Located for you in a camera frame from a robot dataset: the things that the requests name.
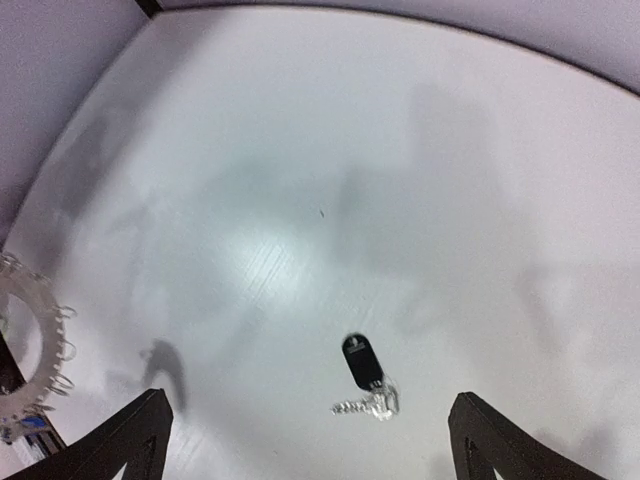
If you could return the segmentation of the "key with blue tag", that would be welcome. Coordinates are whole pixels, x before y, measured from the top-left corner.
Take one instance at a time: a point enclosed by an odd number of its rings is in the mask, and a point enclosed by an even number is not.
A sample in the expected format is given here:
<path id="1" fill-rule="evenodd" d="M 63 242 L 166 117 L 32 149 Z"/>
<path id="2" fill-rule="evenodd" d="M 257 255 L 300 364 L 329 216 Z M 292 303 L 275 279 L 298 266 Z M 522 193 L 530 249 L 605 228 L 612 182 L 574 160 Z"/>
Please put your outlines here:
<path id="1" fill-rule="evenodd" d="M 1 441 L 11 445 L 17 439 L 29 435 L 46 432 L 50 429 L 47 420 L 39 415 L 32 415 L 20 420 L 11 420 L 1 424 Z"/>

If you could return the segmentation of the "key with black tag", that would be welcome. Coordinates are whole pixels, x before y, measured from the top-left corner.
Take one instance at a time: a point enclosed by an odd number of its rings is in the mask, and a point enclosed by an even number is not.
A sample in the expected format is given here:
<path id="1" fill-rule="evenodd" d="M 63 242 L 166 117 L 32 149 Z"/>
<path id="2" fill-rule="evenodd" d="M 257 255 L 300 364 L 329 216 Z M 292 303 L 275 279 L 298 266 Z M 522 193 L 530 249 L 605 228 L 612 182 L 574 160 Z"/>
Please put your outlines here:
<path id="1" fill-rule="evenodd" d="M 358 400 L 344 400 L 331 406 L 333 415 L 365 414 L 388 421 L 399 414 L 399 394 L 387 377 L 370 341 L 361 333 L 347 335 L 342 353 L 355 384 L 365 392 Z"/>

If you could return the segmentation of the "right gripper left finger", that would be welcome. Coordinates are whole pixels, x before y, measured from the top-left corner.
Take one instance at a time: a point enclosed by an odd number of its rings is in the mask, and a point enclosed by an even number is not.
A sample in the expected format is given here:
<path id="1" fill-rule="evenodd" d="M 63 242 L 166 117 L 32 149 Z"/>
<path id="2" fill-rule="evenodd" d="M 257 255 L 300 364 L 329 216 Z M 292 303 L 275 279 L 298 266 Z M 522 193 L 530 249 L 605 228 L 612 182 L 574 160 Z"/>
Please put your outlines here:
<path id="1" fill-rule="evenodd" d="M 161 479 L 173 424 L 164 390 L 150 388 L 75 443 L 13 479 Z"/>

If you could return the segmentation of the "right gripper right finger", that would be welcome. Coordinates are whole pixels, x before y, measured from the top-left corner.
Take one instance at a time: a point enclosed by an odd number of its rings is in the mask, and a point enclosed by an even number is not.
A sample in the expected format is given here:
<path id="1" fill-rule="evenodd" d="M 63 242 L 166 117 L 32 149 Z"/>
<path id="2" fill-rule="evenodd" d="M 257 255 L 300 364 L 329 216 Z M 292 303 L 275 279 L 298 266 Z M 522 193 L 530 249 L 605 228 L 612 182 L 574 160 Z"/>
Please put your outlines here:
<path id="1" fill-rule="evenodd" d="M 458 479 L 587 479 L 600 476 L 546 447 L 473 392 L 448 417 Z"/>

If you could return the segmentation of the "metal ring plate with keyrings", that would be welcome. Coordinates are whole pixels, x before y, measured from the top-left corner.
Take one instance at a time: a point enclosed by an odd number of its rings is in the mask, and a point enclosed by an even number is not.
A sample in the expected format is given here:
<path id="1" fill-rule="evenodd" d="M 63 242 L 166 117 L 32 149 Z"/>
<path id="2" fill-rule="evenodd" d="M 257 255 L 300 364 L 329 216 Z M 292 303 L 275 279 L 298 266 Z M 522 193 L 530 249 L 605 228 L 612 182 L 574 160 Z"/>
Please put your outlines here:
<path id="1" fill-rule="evenodd" d="M 7 300 L 6 322 L 16 313 L 32 331 L 26 335 L 27 372 L 24 382 L 1 395 L 1 424 L 9 427 L 50 409 L 52 397 L 68 397 L 74 382 L 63 372 L 76 349 L 67 340 L 66 321 L 76 311 L 58 302 L 51 281 L 17 257 L 1 255 L 1 296 Z"/>

